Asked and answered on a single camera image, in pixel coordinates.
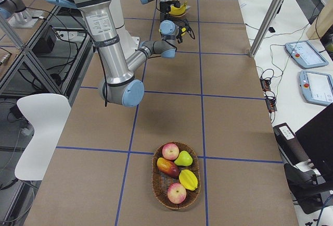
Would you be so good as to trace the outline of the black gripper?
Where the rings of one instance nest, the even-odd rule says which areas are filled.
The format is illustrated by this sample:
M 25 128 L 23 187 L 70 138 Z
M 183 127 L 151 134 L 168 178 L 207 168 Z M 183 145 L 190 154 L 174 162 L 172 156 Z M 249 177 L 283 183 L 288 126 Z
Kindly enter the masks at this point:
M 176 36 L 175 36 L 176 37 L 176 41 L 179 44 L 181 44 L 183 42 L 183 36 L 185 35 L 185 34 L 182 35 L 181 28 L 182 27 L 177 27 L 177 32 L 176 32 Z
M 177 3 L 177 7 L 180 6 L 179 1 L 165 1 L 159 3 L 160 8 L 160 20 L 168 20 L 170 18 L 169 11 L 171 10 L 170 6 L 171 4 Z

